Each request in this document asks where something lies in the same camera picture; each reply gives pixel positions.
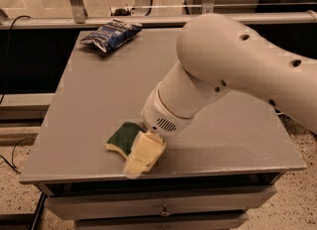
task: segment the robotic arm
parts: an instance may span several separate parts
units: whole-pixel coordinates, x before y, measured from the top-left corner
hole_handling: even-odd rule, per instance
[[[262,99],[317,134],[316,59],[287,52],[217,14],[187,23],[176,49],[179,62],[143,109],[152,132],[177,135],[201,108],[235,89]]]

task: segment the drawer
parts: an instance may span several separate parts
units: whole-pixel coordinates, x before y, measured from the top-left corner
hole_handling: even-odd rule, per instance
[[[53,197],[46,208],[63,220],[131,217],[260,207],[276,193],[274,186],[210,188],[95,196]]]
[[[235,229],[248,220],[243,213],[175,215],[76,221],[76,230],[214,230]]]

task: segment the table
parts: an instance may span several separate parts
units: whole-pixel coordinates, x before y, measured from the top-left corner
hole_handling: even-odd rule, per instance
[[[199,112],[149,174],[122,174],[105,143],[141,110],[177,61],[181,29],[143,29],[110,55],[76,43],[21,175],[46,207],[77,229],[230,229],[305,169],[271,106],[231,91]],[[89,32],[81,32],[82,39]]]

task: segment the drawer knob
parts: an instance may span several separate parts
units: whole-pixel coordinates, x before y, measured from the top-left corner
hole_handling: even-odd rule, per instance
[[[167,210],[167,206],[164,205],[162,207],[162,211],[159,213],[160,216],[162,217],[167,217],[167,216],[170,216],[170,211]]]

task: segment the terrazzo floor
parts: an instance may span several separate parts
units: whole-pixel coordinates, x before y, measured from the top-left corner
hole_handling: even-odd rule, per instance
[[[316,230],[317,229],[317,137],[287,117],[280,117],[307,169],[289,172],[276,184],[277,194],[261,208],[248,211],[249,220],[239,230]],[[16,141],[28,137],[28,132],[17,136]],[[18,146],[14,163],[23,170],[32,148],[32,140]],[[0,154],[11,160],[14,141],[0,145]],[[0,165],[0,214],[32,213],[40,192],[32,185],[19,184],[19,175],[5,164]],[[4,227],[5,229],[28,229],[26,226]],[[61,221],[50,211],[43,213],[40,230],[73,229],[72,221]]]

